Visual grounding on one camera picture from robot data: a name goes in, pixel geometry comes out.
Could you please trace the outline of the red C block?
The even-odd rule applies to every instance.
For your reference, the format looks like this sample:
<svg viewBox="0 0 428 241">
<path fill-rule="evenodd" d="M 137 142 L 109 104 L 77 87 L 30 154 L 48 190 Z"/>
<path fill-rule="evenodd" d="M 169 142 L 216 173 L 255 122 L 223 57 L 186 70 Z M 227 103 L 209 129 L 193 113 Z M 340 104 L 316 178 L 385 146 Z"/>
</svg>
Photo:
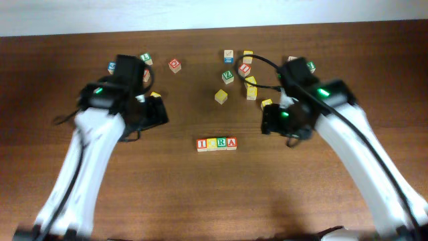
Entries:
<svg viewBox="0 0 428 241">
<path fill-rule="evenodd" d="M 179 72 L 179 71 L 181 70 L 181 68 L 182 68 L 181 62 L 180 62 L 180 61 L 178 61 L 176 58 L 172 59 L 172 60 L 168 63 L 168 65 L 169 65 L 170 70 L 171 70 L 173 73 L 175 73 L 175 74 L 176 74 L 177 72 Z"/>
</svg>

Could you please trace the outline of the green L block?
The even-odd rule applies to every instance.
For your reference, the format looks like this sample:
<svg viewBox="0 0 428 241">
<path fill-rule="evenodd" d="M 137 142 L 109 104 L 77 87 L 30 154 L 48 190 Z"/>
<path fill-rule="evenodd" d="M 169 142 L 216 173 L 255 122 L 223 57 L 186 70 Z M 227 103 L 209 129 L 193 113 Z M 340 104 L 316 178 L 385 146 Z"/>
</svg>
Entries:
<svg viewBox="0 0 428 241">
<path fill-rule="evenodd" d="M 140 55 L 140 59 L 147 65 L 151 66 L 153 65 L 153 61 L 151 58 L 151 55 L 149 53 L 144 53 L 142 55 Z"/>
</svg>

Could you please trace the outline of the yellow block middle upper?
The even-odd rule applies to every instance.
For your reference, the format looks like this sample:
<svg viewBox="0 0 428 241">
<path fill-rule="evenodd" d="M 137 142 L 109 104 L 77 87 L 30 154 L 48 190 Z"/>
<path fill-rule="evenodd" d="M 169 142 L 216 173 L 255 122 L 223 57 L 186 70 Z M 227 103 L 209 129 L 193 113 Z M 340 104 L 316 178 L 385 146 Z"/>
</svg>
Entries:
<svg viewBox="0 0 428 241">
<path fill-rule="evenodd" d="M 254 76 L 249 76 L 249 77 L 245 78 L 244 86 L 246 88 L 248 88 L 249 86 L 252 86 L 253 84 L 257 84 Z"/>
</svg>

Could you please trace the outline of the yellow block top row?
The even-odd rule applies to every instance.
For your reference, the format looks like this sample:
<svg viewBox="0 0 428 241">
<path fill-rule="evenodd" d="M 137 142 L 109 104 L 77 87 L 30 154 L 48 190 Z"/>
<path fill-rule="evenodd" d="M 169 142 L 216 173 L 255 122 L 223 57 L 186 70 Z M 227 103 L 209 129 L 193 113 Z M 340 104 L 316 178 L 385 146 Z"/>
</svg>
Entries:
<svg viewBox="0 0 428 241">
<path fill-rule="evenodd" d="M 253 52 L 251 50 L 244 50 L 243 51 L 243 55 L 244 55 L 243 63 L 244 64 L 251 64 L 252 63 L 252 60 L 253 60 L 253 58 L 251 56 L 252 54 L 253 54 Z"/>
</svg>

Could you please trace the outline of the yellow o block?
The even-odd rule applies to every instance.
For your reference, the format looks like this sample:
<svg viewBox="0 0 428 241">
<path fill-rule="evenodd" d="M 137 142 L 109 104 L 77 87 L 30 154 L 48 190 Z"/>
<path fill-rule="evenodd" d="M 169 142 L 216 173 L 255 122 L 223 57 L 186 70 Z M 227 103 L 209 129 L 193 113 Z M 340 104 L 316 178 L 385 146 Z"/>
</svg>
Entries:
<svg viewBox="0 0 428 241">
<path fill-rule="evenodd" d="M 161 95 L 157 92 L 151 92 L 150 96 L 153 96 L 155 98 L 161 97 Z"/>
<path fill-rule="evenodd" d="M 226 93 L 224 90 L 220 89 L 215 94 L 215 101 L 217 101 L 219 104 L 223 104 L 228 98 L 228 93 Z"/>
</svg>

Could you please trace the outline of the green R block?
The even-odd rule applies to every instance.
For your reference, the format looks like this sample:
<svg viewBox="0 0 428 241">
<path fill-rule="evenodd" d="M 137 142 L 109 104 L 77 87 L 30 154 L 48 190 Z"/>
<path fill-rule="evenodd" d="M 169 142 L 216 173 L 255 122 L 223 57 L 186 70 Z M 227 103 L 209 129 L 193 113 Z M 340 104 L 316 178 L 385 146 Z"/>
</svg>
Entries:
<svg viewBox="0 0 428 241">
<path fill-rule="evenodd" d="M 226 150 L 226 149 L 227 149 L 227 138 L 217 137 L 217 150 Z"/>
</svg>

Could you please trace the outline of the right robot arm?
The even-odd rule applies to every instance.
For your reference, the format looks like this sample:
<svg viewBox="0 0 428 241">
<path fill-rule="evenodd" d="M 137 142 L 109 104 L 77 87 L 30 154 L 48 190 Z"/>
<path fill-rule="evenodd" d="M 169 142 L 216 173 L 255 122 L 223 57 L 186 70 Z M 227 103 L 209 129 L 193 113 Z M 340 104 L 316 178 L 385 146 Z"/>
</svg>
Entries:
<svg viewBox="0 0 428 241">
<path fill-rule="evenodd" d="M 278 133 L 293 148 L 318 133 L 338 155 L 373 218 L 373 233 L 343 227 L 319 240 L 426 240 L 427 201 L 400 174 L 376 138 L 363 109 L 342 80 L 322 83 L 305 58 L 275 67 L 280 103 L 264 107 L 263 134 Z"/>
</svg>

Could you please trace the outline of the red i block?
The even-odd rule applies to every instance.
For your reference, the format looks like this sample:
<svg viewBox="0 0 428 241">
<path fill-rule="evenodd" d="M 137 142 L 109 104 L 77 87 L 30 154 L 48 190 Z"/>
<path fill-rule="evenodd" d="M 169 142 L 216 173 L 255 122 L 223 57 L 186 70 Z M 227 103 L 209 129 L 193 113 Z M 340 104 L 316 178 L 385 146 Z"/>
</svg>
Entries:
<svg viewBox="0 0 428 241">
<path fill-rule="evenodd" d="M 250 72 L 251 72 L 251 66 L 249 64 L 243 63 L 238 67 L 238 74 L 244 78 L 247 77 L 250 74 Z"/>
<path fill-rule="evenodd" d="M 197 139 L 197 151 L 198 152 L 207 151 L 207 140 L 206 139 Z"/>
</svg>

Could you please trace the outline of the red a block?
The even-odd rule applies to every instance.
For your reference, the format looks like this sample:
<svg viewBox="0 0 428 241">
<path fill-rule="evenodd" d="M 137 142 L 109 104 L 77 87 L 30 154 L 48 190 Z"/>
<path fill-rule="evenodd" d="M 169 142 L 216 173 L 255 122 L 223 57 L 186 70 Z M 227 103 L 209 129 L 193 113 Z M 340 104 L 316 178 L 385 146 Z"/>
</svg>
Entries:
<svg viewBox="0 0 428 241">
<path fill-rule="evenodd" d="M 150 72 L 149 72 L 149 70 L 145 70 L 144 71 L 144 75 L 143 75 L 143 82 L 148 82 L 148 80 L 149 80 L 149 78 L 150 78 Z"/>
<path fill-rule="evenodd" d="M 227 137 L 227 150 L 236 150 L 237 149 L 237 138 L 236 137 Z"/>
</svg>

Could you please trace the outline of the green J block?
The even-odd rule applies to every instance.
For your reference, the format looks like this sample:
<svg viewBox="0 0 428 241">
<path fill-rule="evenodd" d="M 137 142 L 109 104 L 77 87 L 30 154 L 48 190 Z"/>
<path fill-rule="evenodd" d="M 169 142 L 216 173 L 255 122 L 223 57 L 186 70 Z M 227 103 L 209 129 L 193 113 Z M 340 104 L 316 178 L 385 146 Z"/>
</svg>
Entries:
<svg viewBox="0 0 428 241">
<path fill-rule="evenodd" d="M 316 70 L 316 66 L 315 66 L 314 62 L 307 62 L 306 65 L 307 65 L 309 71 L 313 74 Z"/>
</svg>

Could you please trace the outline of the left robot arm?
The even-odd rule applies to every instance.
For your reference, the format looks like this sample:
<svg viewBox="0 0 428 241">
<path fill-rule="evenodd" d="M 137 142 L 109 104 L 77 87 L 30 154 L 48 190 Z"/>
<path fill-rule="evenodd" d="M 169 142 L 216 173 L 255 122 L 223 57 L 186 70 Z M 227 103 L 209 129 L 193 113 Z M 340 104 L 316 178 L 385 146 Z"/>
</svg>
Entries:
<svg viewBox="0 0 428 241">
<path fill-rule="evenodd" d="M 77 110 L 63 119 L 75 129 L 64 163 L 33 228 L 16 229 L 14 240 L 89 240 L 94 211 L 110 156 L 130 135 L 168 123 L 159 96 L 149 96 L 154 78 L 141 58 L 118 55 L 111 75 L 87 84 Z"/>
</svg>

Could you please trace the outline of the yellow O block left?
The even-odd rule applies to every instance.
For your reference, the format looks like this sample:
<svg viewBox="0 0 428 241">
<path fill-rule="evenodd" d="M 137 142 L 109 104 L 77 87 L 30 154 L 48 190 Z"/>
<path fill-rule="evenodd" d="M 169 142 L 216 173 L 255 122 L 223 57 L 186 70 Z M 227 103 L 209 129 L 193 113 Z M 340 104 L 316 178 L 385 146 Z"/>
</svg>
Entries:
<svg viewBox="0 0 428 241">
<path fill-rule="evenodd" d="M 157 92 L 151 92 L 150 96 L 153 96 L 155 98 L 161 97 L 161 95 Z"/>
</svg>

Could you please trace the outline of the blue-sided picture block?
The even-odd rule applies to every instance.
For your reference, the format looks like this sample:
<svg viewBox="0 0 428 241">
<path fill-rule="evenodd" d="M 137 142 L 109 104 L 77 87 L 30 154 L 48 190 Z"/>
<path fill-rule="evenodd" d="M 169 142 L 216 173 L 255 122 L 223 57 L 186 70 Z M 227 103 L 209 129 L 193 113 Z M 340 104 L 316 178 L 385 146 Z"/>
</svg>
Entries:
<svg viewBox="0 0 428 241">
<path fill-rule="evenodd" d="M 223 61 L 225 64 L 232 64 L 234 59 L 233 50 L 224 50 Z"/>
</svg>

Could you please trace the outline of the yellow umbrella block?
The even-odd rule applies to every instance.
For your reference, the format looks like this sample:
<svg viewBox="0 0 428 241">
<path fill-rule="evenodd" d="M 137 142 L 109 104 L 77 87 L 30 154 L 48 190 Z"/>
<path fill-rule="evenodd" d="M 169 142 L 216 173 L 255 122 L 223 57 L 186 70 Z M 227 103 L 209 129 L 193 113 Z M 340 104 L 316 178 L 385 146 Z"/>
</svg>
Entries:
<svg viewBox="0 0 428 241">
<path fill-rule="evenodd" d="M 263 110 L 266 106 L 273 104 L 271 99 L 266 99 L 261 102 L 261 109 Z"/>
</svg>

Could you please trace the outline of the yellow C block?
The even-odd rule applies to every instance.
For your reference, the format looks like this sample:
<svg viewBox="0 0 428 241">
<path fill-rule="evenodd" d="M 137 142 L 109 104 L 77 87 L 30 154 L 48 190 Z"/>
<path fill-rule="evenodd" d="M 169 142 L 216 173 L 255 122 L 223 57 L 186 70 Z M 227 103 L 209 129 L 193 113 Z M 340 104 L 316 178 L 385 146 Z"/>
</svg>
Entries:
<svg viewBox="0 0 428 241">
<path fill-rule="evenodd" d="M 216 151 L 217 150 L 217 138 L 207 139 L 207 150 Z"/>
</svg>

